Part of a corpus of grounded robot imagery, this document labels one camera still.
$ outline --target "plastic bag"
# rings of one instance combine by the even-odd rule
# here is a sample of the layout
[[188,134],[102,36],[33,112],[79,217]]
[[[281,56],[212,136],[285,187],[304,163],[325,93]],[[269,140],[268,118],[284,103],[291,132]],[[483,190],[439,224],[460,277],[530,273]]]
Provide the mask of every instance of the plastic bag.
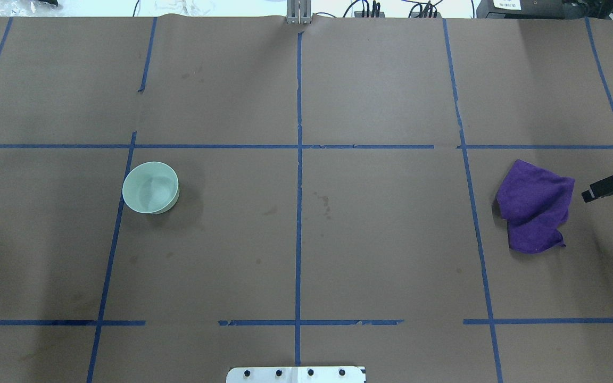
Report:
[[36,15],[40,17],[52,17],[59,15],[58,10],[61,5],[51,5],[34,0],[0,0],[0,16]]

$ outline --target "stain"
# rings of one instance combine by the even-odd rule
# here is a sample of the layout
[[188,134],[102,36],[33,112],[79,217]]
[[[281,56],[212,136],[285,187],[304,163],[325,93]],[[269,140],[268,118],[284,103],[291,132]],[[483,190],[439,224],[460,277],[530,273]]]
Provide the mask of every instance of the stain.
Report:
[[318,193],[316,191],[314,191],[313,194],[314,196],[316,196],[316,198],[323,201],[323,207],[326,208],[326,210],[323,212],[323,215],[325,215],[326,218],[330,220],[330,198],[328,198],[328,196],[318,196]]
[[266,213],[263,213],[262,215],[275,215],[277,212],[278,212],[278,206],[273,206],[272,208],[268,209]]

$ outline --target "sticker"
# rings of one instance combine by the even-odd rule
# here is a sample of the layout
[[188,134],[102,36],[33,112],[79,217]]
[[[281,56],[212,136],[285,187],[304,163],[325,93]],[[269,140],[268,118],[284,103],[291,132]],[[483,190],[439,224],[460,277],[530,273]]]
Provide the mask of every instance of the sticker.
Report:
[[520,0],[493,0],[493,6],[502,10],[521,11]]

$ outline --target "purple cloth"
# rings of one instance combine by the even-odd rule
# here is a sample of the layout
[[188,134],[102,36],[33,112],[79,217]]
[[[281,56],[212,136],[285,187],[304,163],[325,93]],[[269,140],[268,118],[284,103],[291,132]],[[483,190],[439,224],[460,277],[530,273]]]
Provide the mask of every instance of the purple cloth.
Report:
[[538,254],[564,246],[557,227],[569,218],[574,179],[515,161],[498,189],[501,217],[508,221],[510,249]]

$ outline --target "metal bracket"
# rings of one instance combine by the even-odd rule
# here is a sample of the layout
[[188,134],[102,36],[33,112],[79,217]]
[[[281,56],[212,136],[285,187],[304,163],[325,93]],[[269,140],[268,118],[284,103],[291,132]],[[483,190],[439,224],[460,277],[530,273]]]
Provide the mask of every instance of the metal bracket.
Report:
[[366,383],[366,368],[342,367],[278,367],[234,368],[228,371],[226,383]]
[[288,24],[311,24],[311,0],[287,0]]

